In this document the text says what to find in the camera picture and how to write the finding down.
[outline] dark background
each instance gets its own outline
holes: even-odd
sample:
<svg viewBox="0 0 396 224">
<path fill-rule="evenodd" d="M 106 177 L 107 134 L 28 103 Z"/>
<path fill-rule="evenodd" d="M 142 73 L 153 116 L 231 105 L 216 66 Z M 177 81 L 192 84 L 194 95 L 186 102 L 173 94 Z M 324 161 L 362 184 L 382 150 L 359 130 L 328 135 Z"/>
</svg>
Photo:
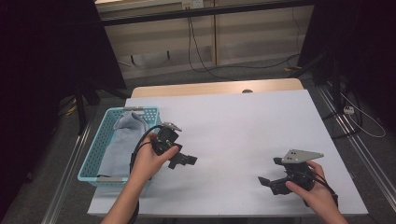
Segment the dark background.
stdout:
<svg viewBox="0 0 396 224">
<path fill-rule="evenodd" d="M 345 89 L 358 91 L 392 129 L 394 12 L 386 1 L 317 1 L 299 61 L 329 50 Z M 323 83 L 332 65 L 327 60 L 313 71 Z M 94 99 L 92 81 L 113 89 L 125 84 L 91 0 L 0 0 L 0 73 L 2 218 L 51 139 L 60 100 L 77 87 Z"/>
<path fill-rule="evenodd" d="M 93 1 L 0 0 L 0 219 L 51 138 L 77 86 L 125 84 Z"/>
<path fill-rule="evenodd" d="M 340 64 L 344 90 L 355 90 L 383 124 L 396 130 L 396 6 L 389 1 L 317 1 L 299 65 L 326 51 L 314 69 L 323 84 L 332 77 L 333 57 Z"/>
</svg>

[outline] black cable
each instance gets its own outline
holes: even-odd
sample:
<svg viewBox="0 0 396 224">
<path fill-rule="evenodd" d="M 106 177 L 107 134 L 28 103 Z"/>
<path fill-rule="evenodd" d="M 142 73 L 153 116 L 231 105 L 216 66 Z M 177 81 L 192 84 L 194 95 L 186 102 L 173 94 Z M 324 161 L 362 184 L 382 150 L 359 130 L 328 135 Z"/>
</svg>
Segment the black cable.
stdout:
<svg viewBox="0 0 396 224">
<path fill-rule="evenodd" d="M 297 175 L 303 175 L 303 176 L 308 177 L 308 178 L 310 178 L 310 179 L 312 179 L 312 180 L 315 180 L 316 182 L 318 182 L 319 184 L 321 184 L 322 186 L 324 186 L 326 189 L 328 189 L 331 195 L 335 195 L 335 194 L 336 194 L 335 191 L 329 186 L 329 184 L 327 184 L 327 182 L 325 182 L 326 180 L 325 180 L 325 181 L 322 181 L 322 180 L 317 179 L 317 178 L 314 177 L 314 176 L 307 175 L 307 174 L 305 174 L 305 173 L 298 172 L 298 171 L 286 170 L 286 172 L 287 172 L 287 173 L 297 174 Z"/>
<path fill-rule="evenodd" d="M 371 214 L 368 214 L 368 216 L 373 222 L 375 222 L 376 224 L 380 224 L 380 222 L 377 221 Z"/>
<path fill-rule="evenodd" d="M 321 118 L 321 119 L 322 119 L 322 120 L 329 119 L 329 118 L 332 118 L 332 117 L 335 116 L 335 115 L 337 115 L 337 113 L 332 112 L 332 113 L 330 113 L 329 115 L 326 115 L 325 117 L 323 117 L 323 118 Z"/>
<path fill-rule="evenodd" d="M 300 47 L 298 45 L 298 37 L 300 35 L 300 26 L 298 25 L 297 20 L 294 18 L 294 7 L 291 8 L 291 16 L 293 17 L 294 23 L 296 24 L 297 29 L 298 29 L 297 37 L 296 37 L 296 46 L 297 46 L 297 53 L 300 53 Z"/>
<path fill-rule="evenodd" d="M 220 68 L 252 68 L 252 69 L 266 69 L 266 68 L 276 67 L 276 66 L 278 66 L 278 65 L 281 65 L 282 63 L 289 63 L 289 60 L 290 60 L 290 59 L 292 59 L 292 58 L 294 58 L 294 57 L 300 55 L 300 54 L 293 54 L 293 55 L 290 55 L 286 60 L 284 60 L 284 61 L 282 61 L 282 62 L 280 62 L 280 63 L 275 63 L 275 64 L 272 64 L 272 65 L 268 65 L 268 66 L 257 66 L 257 67 L 255 67 L 255 66 L 244 66 L 244 65 L 226 65 L 226 66 L 216 66 L 216 67 L 212 67 L 212 68 L 207 68 L 207 67 L 205 67 L 204 62 L 203 62 L 202 57 L 201 57 L 201 54 L 200 54 L 200 52 L 199 52 L 199 50 L 198 50 L 198 45 L 197 45 L 197 42 L 196 42 L 196 39 L 195 39 L 195 33 L 194 33 L 193 26 L 192 26 L 192 20 L 191 20 L 191 18 L 188 18 L 188 20 L 189 20 L 189 63 L 190 63 L 191 69 L 192 69 L 193 71 L 195 71 L 195 72 L 199 72 L 199 73 L 206 73 L 206 72 L 207 72 L 207 73 L 209 73 L 209 74 L 210 74 L 211 76 L 213 76 L 213 77 L 220 77 L 220 76 L 214 75 L 214 74 L 211 73 L 210 71 L 213 71 L 213 70 L 215 70 L 215 69 L 220 69 Z M 198 56 L 199 56 L 200 61 L 201 61 L 201 64 L 202 64 L 202 66 L 203 66 L 203 68 L 204 68 L 205 70 L 198 70 L 198 69 L 195 69 L 194 67 L 192 67 L 192 64 L 191 64 L 191 54 L 190 54 L 190 51 L 191 51 L 191 36 L 192 36 L 192 38 L 193 38 L 193 40 L 194 40 L 195 49 L 196 49 L 196 51 L 197 51 L 197 53 L 198 53 Z M 231 80 L 231 81 L 236 81 L 235 79 L 228 78 L 228 77 L 220 77 L 220 78 L 225 78 L 225 79 L 229 79 L 229 80 Z"/>
<path fill-rule="evenodd" d="M 331 78 L 328 78 L 328 79 L 327 79 L 327 83 L 330 85 L 330 87 L 332 87 L 332 84 L 330 83 L 330 80 L 331 80 Z M 357 100 L 358 109 L 359 109 L 359 111 L 360 111 L 360 115 L 359 115 L 359 116 L 357 115 L 357 113 L 355 113 L 355 115 L 357 116 L 357 119 L 358 119 L 358 124 L 359 124 L 359 126 L 358 126 L 358 127 L 352 127 L 352 132 L 343 133 L 343 134 L 340 134 L 340 135 L 337 135 L 337 136 L 331 136 L 331 139 L 333 139 L 333 140 L 334 140 L 334 139 L 339 139 L 339 138 L 344 138 L 344 137 L 349 137 L 349 136 L 351 136 L 351 135 L 353 135 L 353 134 L 355 134 L 355 133 L 358 133 L 358 132 L 361 130 L 361 125 L 362 125 L 361 106 L 360 106 L 358 97 L 356 96 L 355 92 L 353 92 L 353 93 L 354 93 L 354 96 L 355 96 L 355 100 Z M 344 103 L 343 103 L 343 105 L 344 105 L 344 107 L 345 107 L 345 106 L 347 105 L 347 101 L 348 101 L 349 99 L 347 99 L 347 97 L 346 97 L 347 94 L 346 94 L 346 93 L 342 93 L 342 92 L 341 92 L 341 94 L 344 95 L 344 97 L 346 98 L 346 99 L 344 100 Z M 337 114 L 339 114 L 339 113 L 334 113 L 334 112 L 332 112 L 330 115 L 328 115 L 328 116 L 322 118 L 322 120 L 328 119 L 328 118 L 330 118 L 330 117 L 332 117 L 332 116 L 335 116 L 335 115 L 337 115 Z"/>
<path fill-rule="evenodd" d="M 143 136 L 139 139 L 139 141 L 138 141 L 137 144 L 136 144 L 136 147 L 134 148 L 134 152 L 131 154 L 131 163 L 129 163 L 129 173 L 131 173 L 132 167 L 134 166 L 134 160 L 136 159 L 137 152 L 139 152 L 140 148 L 142 147 L 142 146 L 140 146 L 140 144 L 142 144 L 143 140 L 146 138 L 146 136 L 147 136 L 152 130 L 157 129 L 157 128 L 161 128 L 161 127 L 163 127 L 163 126 L 162 126 L 162 125 L 155 125 L 155 126 L 149 128 L 149 129 L 143 134 Z"/>
<path fill-rule="evenodd" d="M 140 145 L 139 150 L 140 150 L 140 148 L 142 148 L 143 146 L 145 146 L 145 145 L 147 145 L 147 144 L 151 144 L 151 142 L 143 143 L 142 145 Z"/>
<path fill-rule="evenodd" d="M 358 124 L 358 127 L 355 127 L 354 129 L 356 129 L 356 130 L 361 130 L 361 127 L 362 127 L 362 125 L 363 125 L 363 117 L 362 117 L 362 113 L 361 113 L 361 109 L 360 109 L 360 106 L 359 106 L 359 105 L 358 105 L 357 109 L 358 109 L 358 111 L 359 111 L 359 115 L 358 115 L 358 112 L 356 112 L 356 111 L 355 111 L 354 115 L 356 116 L 356 120 L 357 120 L 358 122 L 354 122 L 354 123 L 357 123 L 357 124 Z"/>
<path fill-rule="evenodd" d="M 303 223 L 303 218 L 299 217 L 297 224 L 301 224 L 301 223 Z"/>
<path fill-rule="evenodd" d="M 320 179 L 322 179 L 326 184 L 328 184 L 325 177 L 319 175 L 318 173 L 316 173 L 316 172 L 314 172 L 314 171 L 311 171 L 311 172 L 314 173 L 314 175 L 317 175 L 318 177 L 320 177 Z"/>
<path fill-rule="evenodd" d="M 202 65 L 202 67 L 205 69 L 205 71 L 206 71 L 208 74 L 210 74 L 212 77 L 219 77 L 219 78 L 224 78 L 224 79 L 231 80 L 231 81 L 237 81 L 236 79 L 233 79 L 233 78 L 217 76 L 217 75 L 211 73 L 211 72 L 206 68 L 206 66 L 204 65 L 204 62 L 203 62 L 203 60 L 202 60 L 201 54 L 200 54 L 200 52 L 199 52 L 199 50 L 198 50 L 198 45 L 197 45 L 197 41 L 196 41 L 196 39 L 195 39 L 194 27 L 192 26 L 191 18 L 188 17 L 187 19 L 189 20 L 189 37 L 190 37 L 190 39 L 189 39 L 189 63 L 190 63 L 190 67 L 192 68 L 192 70 L 194 70 L 195 72 L 198 72 L 197 70 L 195 70 L 195 69 L 192 67 L 192 64 L 191 64 L 191 58 L 190 58 L 191 34 L 192 34 L 192 38 L 193 38 L 194 43 L 195 43 L 195 49 L 196 49 L 196 51 L 197 51 L 197 53 L 198 53 L 198 56 L 199 56 L 201 65 Z"/>
<path fill-rule="evenodd" d="M 352 90 L 352 94 L 353 94 L 353 96 L 355 98 L 356 105 L 358 107 L 359 114 L 360 114 L 360 117 L 361 117 L 361 123 L 359 123 L 359 126 L 363 127 L 363 113 L 361 113 L 361 103 L 360 103 L 359 98 L 356 95 L 356 92 L 354 90 Z"/>
<path fill-rule="evenodd" d="M 287 60 L 286 63 L 288 64 L 288 67 L 292 67 L 291 64 L 289 63 L 289 60 Z"/>
</svg>

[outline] metal bracket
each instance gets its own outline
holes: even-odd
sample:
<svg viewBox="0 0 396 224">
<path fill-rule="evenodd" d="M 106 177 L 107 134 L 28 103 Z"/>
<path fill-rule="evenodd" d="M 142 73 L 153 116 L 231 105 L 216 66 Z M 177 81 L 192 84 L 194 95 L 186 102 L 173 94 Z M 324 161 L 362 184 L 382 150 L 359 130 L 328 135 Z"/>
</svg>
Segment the metal bracket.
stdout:
<svg viewBox="0 0 396 224">
<path fill-rule="evenodd" d="M 163 127 L 170 128 L 170 129 L 172 129 L 172 130 L 176 130 L 176 131 L 182 132 L 182 131 L 181 131 L 181 128 L 178 128 L 178 127 L 176 126 L 176 124 L 174 124 L 174 123 L 172 123 L 172 122 L 164 122 L 164 123 L 163 123 Z"/>
<path fill-rule="evenodd" d="M 323 153 L 291 149 L 282 159 L 282 163 L 301 163 L 323 157 Z"/>
</svg>

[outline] wire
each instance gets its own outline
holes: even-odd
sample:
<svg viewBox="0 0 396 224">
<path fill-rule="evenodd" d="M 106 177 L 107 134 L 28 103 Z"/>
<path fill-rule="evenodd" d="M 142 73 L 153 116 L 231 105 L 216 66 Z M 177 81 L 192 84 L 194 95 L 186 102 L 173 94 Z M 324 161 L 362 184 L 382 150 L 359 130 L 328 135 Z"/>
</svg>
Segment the wire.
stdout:
<svg viewBox="0 0 396 224">
<path fill-rule="evenodd" d="M 194 43 L 195 43 L 195 49 L 196 49 L 196 51 L 197 51 L 197 53 L 198 53 L 198 56 L 199 56 L 201 65 L 202 65 L 202 67 L 205 69 L 205 71 L 206 71 L 208 74 L 210 74 L 212 77 L 219 77 L 219 78 L 224 78 L 224 79 L 231 80 L 231 81 L 237 81 L 236 79 L 233 79 L 233 78 L 217 76 L 217 75 L 211 73 L 211 72 L 206 68 L 206 66 L 204 65 L 204 62 L 203 62 L 203 60 L 202 60 L 201 54 L 200 54 L 200 52 L 199 52 L 199 50 L 198 50 L 198 45 L 197 45 L 197 41 L 196 41 L 196 39 L 195 39 L 194 27 L 192 26 L 191 18 L 188 17 L 187 19 L 189 20 L 189 37 L 190 37 L 190 38 L 189 38 L 189 63 L 190 63 L 190 67 L 192 68 L 192 70 L 194 70 L 194 71 L 197 72 L 197 70 L 195 70 L 195 69 L 192 67 L 192 64 L 191 64 L 191 57 L 190 57 L 191 34 L 192 34 L 192 38 L 193 38 Z"/>
<path fill-rule="evenodd" d="M 370 136 L 372 136 L 372 137 L 376 137 L 376 138 L 385 137 L 385 135 L 387 134 L 387 132 L 386 132 L 385 129 L 382 127 L 382 125 L 379 124 L 375 119 L 373 119 L 373 118 L 372 118 L 371 116 L 369 116 L 367 113 L 365 113 L 364 111 L 361 110 L 361 105 L 360 105 L 360 103 L 359 103 L 359 98 L 356 96 L 356 93 L 355 93 L 354 91 L 352 91 L 352 93 L 353 93 L 353 95 L 354 95 L 354 97 L 355 97 L 355 100 L 356 100 L 356 102 L 357 102 L 357 105 L 354 105 L 354 104 L 353 104 L 342 92 L 340 92 L 340 93 L 341 93 L 341 96 L 342 96 L 348 103 L 350 103 L 350 105 L 352 105 L 353 107 L 355 107 L 355 108 L 360 112 L 360 117 L 357 115 L 357 120 L 358 120 L 358 122 L 357 122 L 357 121 L 355 121 L 350 115 L 348 115 L 348 116 L 349 116 L 349 119 L 357 126 L 357 129 L 355 129 L 353 132 L 350 132 L 350 133 L 346 133 L 346 134 L 342 134 L 342 135 L 339 135 L 339 136 L 336 136 L 336 137 L 332 137 L 332 139 L 338 139 L 338 138 L 342 138 L 342 137 L 347 137 L 347 136 L 350 136 L 350 135 L 352 135 L 352 134 L 355 134 L 355 133 L 359 132 L 360 130 L 364 131 L 365 133 L 367 133 L 368 135 L 370 135 Z M 378 125 L 378 127 L 381 128 L 383 134 L 382 134 L 382 135 L 375 135 L 375 134 L 369 133 L 369 132 L 367 132 L 366 130 L 364 130 L 364 129 L 362 128 L 362 124 L 363 124 L 362 114 L 365 115 L 366 117 L 368 117 L 369 119 L 371 119 L 373 122 L 375 122 L 375 123 Z"/>
<path fill-rule="evenodd" d="M 372 137 L 377 137 L 377 138 L 381 138 L 384 137 L 387 133 L 385 132 L 384 128 L 378 123 L 376 122 L 376 120 L 373 119 L 373 121 L 382 129 L 383 134 L 382 135 L 375 135 L 372 133 L 367 132 L 366 130 L 364 130 L 361 126 L 359 126 L 358 123 L 356 123 L 356 121 L 349 115 L 349 118 L 352 120 L 353 123 L 356 124 L 356 126 L 358 126 L 362 131 L 364 131 L 365 133 L 367 133 L 368 135 L 372 136 Z"/>
<path fill-rule="evenodd" d="M 142 148 L 143 146 L 145 146 L 147 144 L 151 144 L 151 142 L 143 143 L 142 145 L 140 145 L 139 150 L 140 150 L 140 148 Z"/>
<path fill-rule="evenodd" d="M 301 223 L 303 223 L 303 218 L 299 217 L 297 224 L 301 224 Z"/>
<path fill-rule="evenodd" d="M 314 176 L 307 175 L 307 174 L 305 174 L 305 173 L 298 172 L 298 171 L 287 170 L 286 172 L 288 172 L 288 173 L 295 173 L 295 174 L 297 174 L 297 175 L 303 175 L 303 176 L 308 177 L 308 178 L 310 178 L 310 179 L 312 179 L 312 180 L 315 180 L 316 182 L 318 182 L 319 184 L 321 184 L 322 186 L 324 186 L 326 189 L 328 189 L 331 195 L 335 195 L 335 191 L 329 186 L 329 184 L 327 184 L 327 182 L 325 182 L 326 180 L 322 181 L 322 180 L 317 179 L 317 178 L 314 177 Z"/>
<path fill-rule="evenodd" d="M 288 64 L 288 67 L 292 67 L 291 64 L 289 63 L 289 60 L 287 60 L 286 63 Z"/>
<path fill-rule="evenodd" d="M 375 222 L 376 224 L 380 224 L 380 222 L 377 221 L 371 214 L 368 214 L 368 216 L 373 222 Z"/>
<path fill-rule="evenodd" d="M 195 72 L 199 72 L 199 73 L 206 73 L 206 72 L 207 72 L 207 73 L 209 73 L 209 74 L 210 74 L 211 76 L 213 76 L 213 77 L 220 77 L 220 78 L 225 78 L 225 79 L 228 79 L 228 80 L 231 80 L 231 81 L 237 81 L 237 80 L 232 79 L 232 78 L 221 77 L 221 76 L 214 75 L 214 74 L 211 73 L 210 71 L 213 71 L 213 70 L 216 70 L 216 69 L 220 69 L 220 68 L 266 69 L 266 68 L 276 67 L 276 66 L 278 66 L 278 65 L 281 65 L 282 63 L 289 63 L 289 60 L 291 60 L 292 58 L 294 58 L 294 57 L 300 55 L 300 54 L 293 54 L 293 55 L 290 55 L 286 60 L 283 60 L 283 61 L 281 61 L 280 63 L 271 64 L 271 65 L 268 65 L 268 66 L 225 65 L 225 66 L 216 66 L 216 67 L 212 67 L 212 68 L 207 68 L 207 67 L 205 67 L 204 62 L 203 62 L 202 57 L 201 57 L 201 54 L 200 54 L 200 52 L 199 52 L 199 50 L 198 50 L 198 45 L 197 45 L 197 42 L 196 42 L 196 39 L 195 39 L 195 32 L 194 32 L 194 29 L 193 29 L 193 26 L 192 26 L 192 20 L 191 20 L 191 18 L 188 18 L 188 20 L 189 20 L 189 63 L 190 63 L 191 69 L 192 69 L 193 71 L 195 71 Z M 198 56 L 199 56 L 199 58 L 200 58 L 201 65 L 203 66 L 204 70 L 198 70 L 198 69 L 194 68 L 194 67 L 192 66 L 192 64 L 191 64 L 191 36 L 192 36 L 192 38 L 193 38 L 193 40 L 194 40 L 195 49 L 196 49 L 196 51 L 197 51 L 197 53 L 198 53 Z"/>
<path fill-rule="evenodd" d="M 138 141 L 137 144 L 136 144 L 136 147 L 134 148 L 134 152 L 131 154 L 131 163 L 129 164 L 129 173 L 131 173 L 132 167 L 134 167 L 134 160 L 136 159 L 137 153 L 139 152 L 140 148 L 143 146 L 143 145 L 141 146 L 140 144 L 142 144 L 143 140 L 146 138 L 146 136 L 147 136 L 152 130 L 157 129 L 157 128 L 161 128 L 161 127 L 163 127 L 163 126 L 162 126 L 162 125 L 155 125 L 155 126 L 149 128 L 149 129 L 143 134 L 143 136 L 139 139 L 139 141 Z"/>
<path fill-rule="evenodd" d="M 378 125 L 378 127 L 380 127 L 380 128 L 382 129 L 383 135 L 380 135 L 380 136 L 379 136 L 379 135 L 373 135 L 373 134 L 371 134 L 371 133 L 366 132 L 366 131 L 363 130 L 363 128 L 362 128 L 359 124 L 357 124 L 356 121 L 355 121 L 354 119 L 352 119 L 352 117 L 350 117 L 350 115 L 349 115 L 349 117 L 351 118 L 352 122 L 354 122 L 362 131 L 364 131 L 365 133 L 371 135 L 372 137 L 378 137 L 378 138 L 384 137 L 384 136 L 387 134 L 386 131 L 385 131 L 385 129 L 384 129 L 375 119 L 373 119 L 370 115 L 368 115 L 367 113 L 365 113 L 364 111 L 362 111 L 361 109 L 359 109 L 356 105 L 354 105 L 343 93 L 341 93 L 341 95 L 342 95 L 353 107 L 355 107 L 358 111 L 360 111 L 363 115 L 365 115 L 367 118 L 369 118 L 369 119 L 371 119 L 373 122 L 375 122 L 375 123 Z"/>
<path fill-rule="evenodd" d="M 333 117 L 333 116 L 335 116 L 335 115 L 337 115 L 337 113 L 330 113 L 329 115 L 327 115 L 327 116 L 325 116 L 325 117 L 323 117 L 323 118 L 321 118 L 322 120 L 325 120 L 325 119 L 329 119 L 329 118 L 331 118 L 331 117 Z"/>
<path fill-rule="evenodd" d="M 298 29 L 297 37 L 296 37 L 296 46 L 297 46 L 297 53 L 300 54 L 300 47 L 298 45 L 298 40 L 299 40 L 299 36 L 300 36 L 300 26 L 298 25 L 297 20 L 294 18 L 294 7 L 291 8 L 291 16 L 293 17 L 294 23 L 296 24 L 297 29 Z"/>
<path fill-rule="evenodd" d="M 326 184 L 327 184 L 327 180 L 326 178 L 324 178 L 323 176 L 319 175 L 318 173 L 311 171 L 312 173 L 314 173 L 314 175 L 317 175 L 318 177 L 320 177 L 320 179 L 322 179 Z"/>
</svg>

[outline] cable on wall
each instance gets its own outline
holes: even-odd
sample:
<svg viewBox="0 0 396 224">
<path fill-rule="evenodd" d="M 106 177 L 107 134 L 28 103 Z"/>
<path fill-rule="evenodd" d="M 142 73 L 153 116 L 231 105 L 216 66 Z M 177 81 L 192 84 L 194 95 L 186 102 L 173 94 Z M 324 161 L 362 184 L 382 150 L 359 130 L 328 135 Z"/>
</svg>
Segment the cable on wall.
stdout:
<svg viewBox="0 0 396 224">
<path fill-rule="evenodd" d="M 297 20 L 294 17 L 294 7 L 291 8 L 291 16 L 293 17 L 294 23 L 297 26 L 296 47 L 297 47 L 297 53 L 300 54 L 300 47 L 299 47 L 299 44 L 298 44 L 299 36 L 300 36 L 300 26 L 298 25 L 298 22 L 297 22 Z"/>
<path fill-rule="evenodd" d="M 237 81 L 236 79 L 233 79 L 233 78 L 221 77 L 221 76 L 218 76 L 218 75 L 214 75 L 213 73 L 211 73 L 211 71 L 213 71 L 213 70 L 215 70 L 215 69 L 220 69 L 220 68 L 266 69 L 266 68 L 276 67 L 276 66 L 278 66 L 278 65 L 281 65 L 282 63 L 288 63 L 288 64 L 289 64 L 289 60 L 291 60 L 292 58 L 294 58 L 294 57 L 300 55 L 300 54 L 293 54 L 293 55 L 290 55 L 286 60 L 283 60 L 283 61 L 281 61 L 280 63 L 275 63 L 275 64 L 272 64 L 272 65 L 268 65 L 268 66 L 226 65 L 226 66 L 216 66 L 216 67 L 212 67 L 212 68 L 207 68 L 207 67 L 204 65 L 204 62 L 203 62 L 202 57 L 201 57 L 201 54 L 200 54 L 200 52 L 199 52 L 199 50 L 198 50 L 198 44 L 197 44 L 196 39 L 195 39 L 195 32 L 194 32 L 194 28 L 193 28 L 193 25 L 192 25 L 192 20 L 191 20 L 191 18 L 188 18 L 188 21 L 189 21 L 189 64 L 190 64 L 191 69 L 192 69 L 193 71 L 195 71 L 195 72 L 199 72 L 199 73 L 206 73 L 206 72 L 207 72 L 207 73 L 209 73 L 209 74 L 210 74 L 211 76 L 213 76 L 213 77 L 219 77 L 219 78 L 224 78 L 224 79 L 228 79 L 228 80 L 231 80 L 231 81 Z M 198 70 L 198 69 L 196 69 L 196 68 L 194 68 L 194 67 L 192 66 L 192 63 L 191 63 L 191 37 L 192 37 L 192 39 L 193 39 L 193 41 L 194 41 L 195 50 L 197 51 L 198 57 L 199 57 L 199 59 L 200 59 L 200 63 L 201 63 L 201 65 L 203 66 L 204 70 Z"/>
</svg>

